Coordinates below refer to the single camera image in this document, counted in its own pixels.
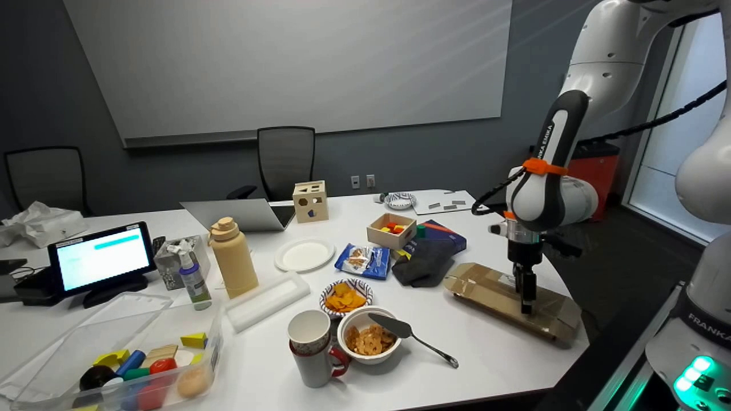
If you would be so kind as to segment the brown cardboard box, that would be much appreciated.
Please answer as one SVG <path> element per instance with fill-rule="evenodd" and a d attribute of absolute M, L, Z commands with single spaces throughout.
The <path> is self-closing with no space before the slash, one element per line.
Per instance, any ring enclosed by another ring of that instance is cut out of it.
<path fill-rule="evenodd" d="M 582 310 L 571 297 L 537 286 L 532 313 L 523 314 L 511 274 L 478 263 L 462 263 L 447 273 L 442 285 L 469 306 L 561 348 L 570 348 L 579 335 Z"/>

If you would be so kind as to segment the grey patterned tissue box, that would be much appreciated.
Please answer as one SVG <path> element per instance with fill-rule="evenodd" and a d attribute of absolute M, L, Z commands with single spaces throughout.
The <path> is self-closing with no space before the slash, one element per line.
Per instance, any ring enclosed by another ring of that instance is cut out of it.
<path fill-rule="evenodd" d="M 208 244 L 201 236 L 180 237 L 166 240 L 154 256 L 154 262 L 159 275 L 168 291 L 175 291 L 184 287 L 180 277 L 180 259 L 177 253 L 170 252 L 170 247 L 178 247 L 186 242 L 191 247 L 191 258 L 199 264 L 199 270 L 204 279 L 208 277 L 211 261 L 208 259 Z"/>

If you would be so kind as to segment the dark blue book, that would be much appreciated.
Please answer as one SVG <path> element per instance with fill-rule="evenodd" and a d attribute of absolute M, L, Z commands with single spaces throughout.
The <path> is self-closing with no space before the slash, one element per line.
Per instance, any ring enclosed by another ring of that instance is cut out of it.
<path fill-rule="evenodd" d="M 454 254 L 460 253 L 462 251 L 465 251 L 467 249 L 467 240 L 464 236 L 458 234 L 455 231 L 452 231 L 448 227 L 444 226 L 443 224 L 440 224 L 439 222 L 430 219 L 423 222 L 419 222 L 418 224 L 423 224 L 427 228 L 427 236 L 422 237 L 422 239 L 428 239 L 428 240 L 451 240 L 454 244 Z M 417 241 L 419 239 L 416 239 L 413 237 L 410 241 L 408 241 L 404 247 L 401 249 L 404 255 L 407 255 L 408 257 L 411 257 L 413 252 L 417 249 Z"/>

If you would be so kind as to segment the metal cake server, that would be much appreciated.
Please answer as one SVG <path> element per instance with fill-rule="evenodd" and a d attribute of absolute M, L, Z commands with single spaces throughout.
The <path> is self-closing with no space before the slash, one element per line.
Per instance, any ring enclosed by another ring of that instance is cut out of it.
<path fill-rule="evenodd" d="M 456 358 L 453 356 L 450 356 L 447 353 L 444 353 L 441 349 L 435 348 L 435 346 L 432 346 L 431 344 L 423 341 L 423 339 L 418 338 L 412 330 L 412 326 L 409 323 L 406 323 L 404 321 L 394 319 L 393 317 L 389 317 L 382 314 L 377 314 L 375 312 L 368 313 L 368 317 L 371 318 L 376 324 L 381 325 L 383 328 L 391 332 L 392 334 L 395 334 L 395 336 L 401 338 L 401 339 L 407 339 L 412 338 L 415 339 L 418 343 L 422 344 L 426 348 L 430 349 L 434 353 L 438 354 L 440 357 L 444 359 L 444 361 L 448 362 L 451 367 L 454 369 L 457 369 L 459 367 L 459 362 Z"/>

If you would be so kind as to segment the heap of orange chips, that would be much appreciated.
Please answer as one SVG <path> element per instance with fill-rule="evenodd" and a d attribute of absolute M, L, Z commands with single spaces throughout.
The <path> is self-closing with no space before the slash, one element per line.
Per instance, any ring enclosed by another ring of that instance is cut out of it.
<path fill-rule="evenodd" d="M 326 296 L 326 308 L 340 314 L 365 306 L 367 299 L 347 283 L 337 283 Z"/>

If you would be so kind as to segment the patterned paper bowl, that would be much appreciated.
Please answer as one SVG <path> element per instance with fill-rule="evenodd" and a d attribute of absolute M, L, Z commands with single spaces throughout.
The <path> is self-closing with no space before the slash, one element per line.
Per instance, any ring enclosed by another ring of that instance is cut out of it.
<path fill-rule="evenodd" d="M 373 293 L 373 290 L 371 289 L 371 287 L 365 281 L 360 280 L 360 279 L 340 279 L 339 281 L 334 281 L 334 283 L 331 283 L 328 286 L 326 286 L 326 288 L 323 289 L 321 294 L 319 294 L 319 308 L 321 310 L 324 310 L 324 312 L 327 315 L 329 315 L 330 318 L 342 319 L 343 317 L 345 317 L 345 315 L 348 315 L 349 313 L 351 313 L 351 312 L 348 312 L 348 313 L 340 314 L 340 313 L 333 312 L 332 310 L 329 310 L 326 308 L 326 296 L 331 294 L 332 287 L 337 283 L 349 284 L 351 287 L 354 287 L 355 289 L 357 289 L 358 293 L 361 294 L 361 296 L 363 296 L 367 299 L 367 303 L 365 306 L 372 304 L 374 293 Z"/>

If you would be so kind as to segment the wooden shape sorter cube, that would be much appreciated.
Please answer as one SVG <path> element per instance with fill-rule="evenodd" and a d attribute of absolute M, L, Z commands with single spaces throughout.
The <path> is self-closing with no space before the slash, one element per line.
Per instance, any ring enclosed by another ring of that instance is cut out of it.
<path fill-rule="evenodd" d="M 295 184 L 292 201 L 299 224 L 329 219 L 324 180 Z"/>

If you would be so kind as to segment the white foam tray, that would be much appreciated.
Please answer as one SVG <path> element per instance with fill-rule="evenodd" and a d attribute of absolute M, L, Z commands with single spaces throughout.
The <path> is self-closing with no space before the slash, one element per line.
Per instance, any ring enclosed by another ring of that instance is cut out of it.
<path fill-rule="evenodd" d="M 310 293 L 309 284 L 299 274 L 286 272 L 231 299 L 224 309 L 233 331 L 242 333 Z"/>

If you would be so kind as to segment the beige water bottle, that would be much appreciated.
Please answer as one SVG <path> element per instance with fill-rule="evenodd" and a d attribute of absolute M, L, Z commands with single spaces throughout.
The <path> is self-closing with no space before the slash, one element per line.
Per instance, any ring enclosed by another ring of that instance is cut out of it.
<path fill-rule="evenodd" d="M 230 299 L 259 286 L 246 236 L 232 217 L 223 217 L 211 226 L 208 244 L 216 256 Z"/>

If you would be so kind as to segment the small spray bottle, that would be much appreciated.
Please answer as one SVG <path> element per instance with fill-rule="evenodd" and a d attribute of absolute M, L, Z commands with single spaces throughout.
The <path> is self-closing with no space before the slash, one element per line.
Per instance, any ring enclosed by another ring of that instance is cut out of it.
<path fill-rule="evenodd" d="M 181 243 L 176 254 L 180 260 L 179 275 L 194 309 L 196 311 L 208 309 L 212 305 L 211 294 L 190 245 Z"/>

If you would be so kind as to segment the orange ball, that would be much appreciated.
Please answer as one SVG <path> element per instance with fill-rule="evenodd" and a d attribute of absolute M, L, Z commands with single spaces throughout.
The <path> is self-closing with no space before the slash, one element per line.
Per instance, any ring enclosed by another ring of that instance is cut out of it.
<path fill-rule="evenodd" d="M 211 372 L 207 366 L 200 366 L 183 372 L 176 382 L 176 390 L 181 398 L 194 398 L 211 387 Z"/>

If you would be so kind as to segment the red block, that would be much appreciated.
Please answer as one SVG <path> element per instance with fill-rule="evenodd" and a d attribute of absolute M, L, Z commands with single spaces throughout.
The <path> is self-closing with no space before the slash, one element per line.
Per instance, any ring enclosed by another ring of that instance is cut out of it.
<path fill-rule="evenodd" d="M 162 408 L 168 393 L 168 385 L 149 383 L 136 393 L 136 407 L 139 411 L 153 411 Z"/>

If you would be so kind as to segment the clear plastic lid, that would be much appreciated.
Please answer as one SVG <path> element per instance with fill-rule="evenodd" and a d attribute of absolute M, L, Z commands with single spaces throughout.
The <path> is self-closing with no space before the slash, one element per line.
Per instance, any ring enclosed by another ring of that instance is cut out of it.
<path fill-rule="evenodd" d="M 121 292 L 110 301 L 92 307 L 81 321 L 66 328 L 72 331 L 77 327 L 103 323 L 119 319 L 131 319 L 133 323 L 147 324 L 159 316 L 162 310 L 172 305 L 172 297 L 157 296 L 139 292 Z"/>

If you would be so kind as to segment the black ball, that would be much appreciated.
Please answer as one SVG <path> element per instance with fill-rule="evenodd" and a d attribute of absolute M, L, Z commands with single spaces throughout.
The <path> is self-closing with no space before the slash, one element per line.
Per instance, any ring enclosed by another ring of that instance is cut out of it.
<path fill-rule="evenodd" d="M 80 391 L 98 389 L 103 387 L 110 380 L 118 377 L 119 376 L 112 367 L 106 365 L 92 366 L 89 367 L 89 369 L 87 369 L 80 377 L 78 388 Z"/>

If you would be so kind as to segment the crumpled white plastic bag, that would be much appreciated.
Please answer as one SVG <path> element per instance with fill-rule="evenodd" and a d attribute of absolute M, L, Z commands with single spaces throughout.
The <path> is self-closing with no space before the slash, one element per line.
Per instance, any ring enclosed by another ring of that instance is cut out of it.
<path fill-rule="evenodd" d="M 0 224 L 0 247 L 25 239 L 39 249 L 81 234 L 89 228 L 80 211 L 49 207 L 41 202 Z"/>

